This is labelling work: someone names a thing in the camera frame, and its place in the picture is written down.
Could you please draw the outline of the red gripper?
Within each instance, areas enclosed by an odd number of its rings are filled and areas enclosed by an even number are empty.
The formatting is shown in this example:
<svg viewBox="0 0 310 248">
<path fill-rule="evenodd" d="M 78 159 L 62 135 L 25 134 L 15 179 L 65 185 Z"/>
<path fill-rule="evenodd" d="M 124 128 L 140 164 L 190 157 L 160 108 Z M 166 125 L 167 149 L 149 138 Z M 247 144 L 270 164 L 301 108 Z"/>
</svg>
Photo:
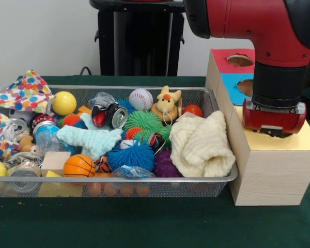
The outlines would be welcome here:
<svg viewBox="0 0 310 248">
<path fill-rule="evenodd" d="M 306 105 L 298 103 L 294 108 L 270 109 L 245 99 L 242 106 L 243 125 L 246 129 L 264 134 L 296 134 L 304 125 Z"/>
</svg>

